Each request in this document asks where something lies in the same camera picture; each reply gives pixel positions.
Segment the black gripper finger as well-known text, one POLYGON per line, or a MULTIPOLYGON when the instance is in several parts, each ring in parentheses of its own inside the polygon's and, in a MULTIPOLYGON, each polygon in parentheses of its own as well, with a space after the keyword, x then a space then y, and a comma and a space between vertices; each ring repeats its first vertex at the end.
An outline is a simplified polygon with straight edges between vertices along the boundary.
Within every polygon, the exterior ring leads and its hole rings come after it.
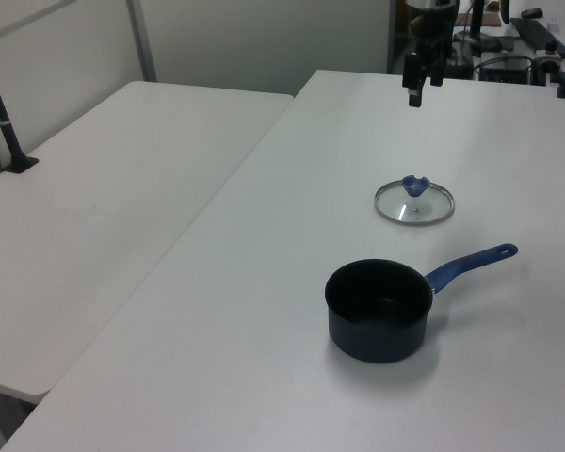
POLYGON ((423 71, 421 59, 416 53, 406 54, 402 75, 402 87, 408 91, 409 106, 420 107, 422 104, 423 71))
POLYGON ((445 49, 438 46, 432 50, 430 59, 430 84, 441 87, 444 81, 445 49))

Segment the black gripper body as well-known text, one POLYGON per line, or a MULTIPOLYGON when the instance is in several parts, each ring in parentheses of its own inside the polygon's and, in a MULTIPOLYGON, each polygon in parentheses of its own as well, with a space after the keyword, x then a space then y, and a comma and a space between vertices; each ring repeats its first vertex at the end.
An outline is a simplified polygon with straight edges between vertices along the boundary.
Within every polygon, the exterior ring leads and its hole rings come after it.
POLYGON ((409 6, 409 34, 415 43, 415 53, 421 59, 448 57, 455 21, 455 6, 409 6))

